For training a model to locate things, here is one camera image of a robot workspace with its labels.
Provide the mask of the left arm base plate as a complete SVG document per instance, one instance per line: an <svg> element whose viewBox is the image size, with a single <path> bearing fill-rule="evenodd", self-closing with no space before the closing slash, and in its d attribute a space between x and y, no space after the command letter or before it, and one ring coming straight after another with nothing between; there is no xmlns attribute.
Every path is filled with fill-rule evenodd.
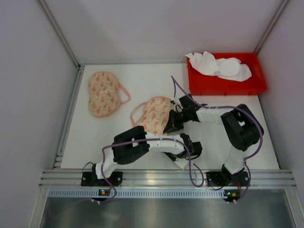
<svg viewBox="0 0 304 228"><path fill-rule="evenodd" d="M114 186L117 187L122 183L123 173L115 171L108 178L108 181ZM110 184L105 179L98 179L97 175L93 171L83 172L81 179L81 186L84 187L102 187L110 186Z"/></svg>

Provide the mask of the floral mesh laundry bag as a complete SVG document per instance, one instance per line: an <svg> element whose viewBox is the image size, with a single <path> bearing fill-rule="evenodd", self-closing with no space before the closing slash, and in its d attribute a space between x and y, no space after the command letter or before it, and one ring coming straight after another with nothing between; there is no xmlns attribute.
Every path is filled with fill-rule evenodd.
<svg viewBox="0 0 304 228"><path fill-rule="evenodd" d="M174 109L171 99L156 96L137 105L130 114L132 127L143 126L144 130L164 135L163 132L169 119L169 113Z"/></svg>

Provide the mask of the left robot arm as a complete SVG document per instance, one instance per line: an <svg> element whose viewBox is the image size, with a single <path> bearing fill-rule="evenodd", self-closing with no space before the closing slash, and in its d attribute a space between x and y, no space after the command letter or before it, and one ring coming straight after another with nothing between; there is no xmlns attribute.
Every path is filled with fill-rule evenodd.
<svg viewBox="0 0 304 228"><path fill-rule="evenodd" d="M109 178L122 165L132 164L148 153L163 153L171 162L184 170L190 159L202 153L200 142L193 142L189 135L160 135L134 127L114 137L111 145L102 148L102 160L92 166L94 178Z"/></svg>

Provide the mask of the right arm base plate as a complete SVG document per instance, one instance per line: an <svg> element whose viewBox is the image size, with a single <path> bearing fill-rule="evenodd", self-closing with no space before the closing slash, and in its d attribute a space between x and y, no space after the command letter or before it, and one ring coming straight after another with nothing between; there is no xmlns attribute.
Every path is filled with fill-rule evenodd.
<svg viewBox="0 0 304 228"><path fill-rule="evenodd" d="M249 175L246 171L231 174L223 171L209 171L206 173L207 185L209 187L245 187L249 182Z"/></svg>

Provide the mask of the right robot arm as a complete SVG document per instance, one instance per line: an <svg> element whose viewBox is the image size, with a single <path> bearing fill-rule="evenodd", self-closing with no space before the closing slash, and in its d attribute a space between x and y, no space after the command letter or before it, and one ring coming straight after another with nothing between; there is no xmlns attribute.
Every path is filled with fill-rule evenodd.
<svg viewBox="0 0 304 228"><path fill-rule="evenodd" d="M259 143L259 146L250 157L260 150L264 129L245 104L238 106L207 106L193 100L191 95L179 99L181 108L171 110L164 133L172 133L184 128L184 124L193 121L198 123L213 123L225 128L231 149L228 159L223 164L221 173L227 177L235 177L245 168L248 158L247 151Z"/></svg>

